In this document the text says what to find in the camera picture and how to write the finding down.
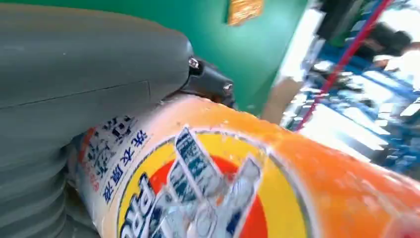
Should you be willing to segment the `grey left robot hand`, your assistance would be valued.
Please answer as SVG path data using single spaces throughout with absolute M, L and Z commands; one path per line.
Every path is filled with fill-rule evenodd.
M 111 12 L 0 5 L 2 166 L 176 93 L 234 104 L 232 81 L 196 58 L 181 32 Z

